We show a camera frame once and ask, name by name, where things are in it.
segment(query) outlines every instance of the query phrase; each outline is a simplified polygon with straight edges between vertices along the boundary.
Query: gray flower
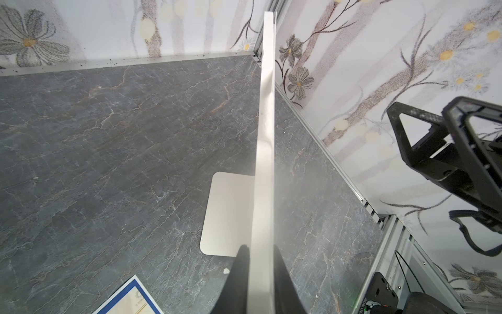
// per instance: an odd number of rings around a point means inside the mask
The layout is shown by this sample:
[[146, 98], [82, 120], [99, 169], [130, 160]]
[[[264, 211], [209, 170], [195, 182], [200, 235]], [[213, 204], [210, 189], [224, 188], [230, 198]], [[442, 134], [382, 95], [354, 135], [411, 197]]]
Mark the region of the gray flower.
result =
[[479, 294], [488, 291], [495, 297], [502, 297], [502, 280], [497, 278], [496, 272], [473, 267], [473, 273], [470, 273], [458, 264], [452, 264], [451, 266], [453, 269], [450, 269], [450, 274], [456, 277], [454, 280], [466, 280], [467, 287], [472, 293]]
[[295, 58], [300, 58], [302, 56], [302, 45], [303, 43], [295, 38], [295, 34], [286, 41], [286, 48], [279, 47], [279, 52], [281, 56], [279, 57], [281, 61], [288, 59], [289, 66], [293, 67], [295, 64]]
[[314, 78], [309, 76], [309, 70], [304, 67], [299, 67], [296, 69], [296, 75], [290, 74], [288, 77], [291, 82], [291, 84], [288, 85], [288, 90], [292, 92], [298, 100], [304, 99], [306, 97], [305, 89], [310, 89], [314, 81]]
[[18, 10], [0, 8], [0, 55], [16, 54], [18, 66], [38, 66], [68, 61], [70, 48], [46, 39], [56, 27], [44, 20], [44, 13], [29, 10], [24, 21]]

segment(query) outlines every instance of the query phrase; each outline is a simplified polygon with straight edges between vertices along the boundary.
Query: yellow flower center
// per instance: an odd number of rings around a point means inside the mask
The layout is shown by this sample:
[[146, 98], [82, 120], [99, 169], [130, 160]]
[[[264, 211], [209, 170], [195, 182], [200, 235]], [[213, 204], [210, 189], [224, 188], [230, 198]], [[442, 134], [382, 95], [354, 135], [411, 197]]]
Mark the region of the yellow flower center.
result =
[[439, 55], [439, 60], [446, 61], [453, 57], [453, 50], [445, 50]]
[[491, 31], [491, 32], [489, 32], [489, 33], [486, 35], [486, 37], [488, 38], [488, 41], [489, 41], [489, 42], [494, 43], [494, 42], [496, 42], [496, 41], [497, 41], [497, 39], [499, 39], [499, 37], [500, 37], [500, 32], [499, 32], [499, 31]]
[[464, 25], [464, 30], [465, 31], [472, 31], [476, 27], [476, 24], [474, 22], [469, 22]]
[[36, 39], [33, 38], [25, 38], [23, 39], [23, 45], [25, 47], [33, 47], [37, 43]]

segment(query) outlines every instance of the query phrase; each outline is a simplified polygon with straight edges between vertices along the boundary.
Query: metal plate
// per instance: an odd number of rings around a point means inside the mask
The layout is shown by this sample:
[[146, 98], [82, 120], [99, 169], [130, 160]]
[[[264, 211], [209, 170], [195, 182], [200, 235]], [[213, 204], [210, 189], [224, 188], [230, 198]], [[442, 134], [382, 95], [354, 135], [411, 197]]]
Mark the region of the metal plate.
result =
[[213, 175], [200, 250], [207, 255], [235, 257], [251, 244], [255, 177], [217, 172]]
[[397, 309], [399, 302], [398, 296], [394, 293], [384, 276], [379, 272], [373, 275], [373, 279], [369, 284], [364, 299], [366, 301], [372, 300], [381, 305], [390, 306], [395, 309]]

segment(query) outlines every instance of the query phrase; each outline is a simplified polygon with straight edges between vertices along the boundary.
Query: black cable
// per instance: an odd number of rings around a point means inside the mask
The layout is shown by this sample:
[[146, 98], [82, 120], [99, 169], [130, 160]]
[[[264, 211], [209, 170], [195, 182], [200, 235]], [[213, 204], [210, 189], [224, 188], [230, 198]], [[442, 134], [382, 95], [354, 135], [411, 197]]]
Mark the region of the black cable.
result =
[[[420, 289], [422, 290], [423, 293], [425, 293], [424, 287], [422, 287], [422, 285], [418, 281], [418, 278], [415, 276], [415, 273], [413, 272], [413, 270], [411, 269], [411, 267], [408, 265], [408, 263], [406, 262], [406, 260], [404, 259], [404, 257], [401, 255], [401, 253], [399, 253], [397, 250], [394, 250], [394, 254], [399, 254], [399, 256], [402, 258], [403, 262], [406, 264], [406, 266], [408, 267], [408, 269], [411, 271], [411, 274], [413, 275], [413, 277], [417, 281], [418, 285], [420, 286]], [[408, 281], [406, 280], [406, 274], [405, 274], [405, 272], [404, 272], [404, 270], [403, 270], [402, 267], [401, 267], [401, 271], [403, 272], [403, 276], [405, 277], [406, 285], [408, 285]]]
[[466, 210], [450, 211], [449, 214], [450, 214], [450, 219], [459, 224], [460, 232], [464, 235], [464, 238], [465, 238], [467, 244], [474, 251], [476, 251], [479, 254], [489, 256], [489, 257], [494, 257], [494, 256], [497, 256], [498, 254], [502, 253], [502, 244], [497, 247], [494, 247], [491, 250], [487, 250], [487, 251], [485, 251], [482, 248], [480, 248], [479, 246], [477, 246], [474, 243], [474, 241], [471, 239], [470, 234], [469, 234], [469, 230], [463, 224], [463, 222], [460, 220], [460, 218], [461, 217], [472, 217], [472, 218], [476, 219], [479, 223], [483, 224], [485, 227], [488, 227], [492, 231], [494, 231], [493, 228], [497, 226], [497, 224], [498, 224], [497, 222], [488, 223], [487, 218], [484, 216], [484, 214], [480, 213], [480, 212], [476, 212], [476, 211], [466, 211]]
[[401, 266], [401, 262], [399, 261], [396, 250], [394, 250], [394, 255], [396, 256], [396, 259], [398, 260], [398, 263], [399, 263], [399, 267], [401, 268], [401, 271], [403, 272], [403, 276], [405, 277], [405, 282], [406, 282], [406, 286], [408, 286], [408, 291], [411, 292], [410, 285], [408, 284], [408, 280], [406, 279], [405, 271], [403, 270], [403, 267]]

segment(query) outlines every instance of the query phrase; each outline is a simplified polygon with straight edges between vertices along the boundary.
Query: marble veining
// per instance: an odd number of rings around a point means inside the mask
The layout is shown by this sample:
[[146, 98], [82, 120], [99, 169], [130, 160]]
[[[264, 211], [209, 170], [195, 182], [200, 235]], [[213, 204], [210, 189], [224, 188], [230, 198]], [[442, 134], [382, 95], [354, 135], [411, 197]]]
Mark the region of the marble veining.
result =
[[[211, 177], [253, 174], [259, 90], [250, 56], [1, 77], [2, 312], [91, 313], [136, 274], [209, 313]], [[280, 97], [276, 234], [307, 311], [348, 313], [382, 232]]]

